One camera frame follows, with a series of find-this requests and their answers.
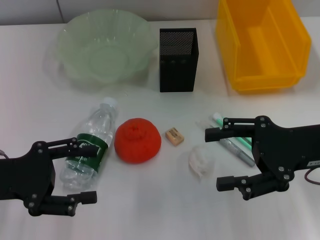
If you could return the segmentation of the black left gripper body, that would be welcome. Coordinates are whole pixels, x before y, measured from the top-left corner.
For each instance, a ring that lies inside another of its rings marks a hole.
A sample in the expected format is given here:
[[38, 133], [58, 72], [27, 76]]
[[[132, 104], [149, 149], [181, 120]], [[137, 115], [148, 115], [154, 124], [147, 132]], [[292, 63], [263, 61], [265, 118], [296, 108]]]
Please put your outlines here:
[[0, 160], [0, 199], [22, 200], [28, 209], [38, 209], [53, 191], [55, 173], [48, 145], [35, 142], [23, 156]]

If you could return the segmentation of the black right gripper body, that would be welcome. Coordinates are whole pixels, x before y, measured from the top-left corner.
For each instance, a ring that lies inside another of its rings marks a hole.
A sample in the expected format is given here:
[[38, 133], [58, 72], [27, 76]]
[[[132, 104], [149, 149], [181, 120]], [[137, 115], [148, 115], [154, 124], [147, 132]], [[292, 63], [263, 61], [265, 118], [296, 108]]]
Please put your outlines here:
[[291, 181], [299, 170], [320, 167], [320, 126], [281, 127], [267, 116], [254, 119], [252, 146], [261, 172]]

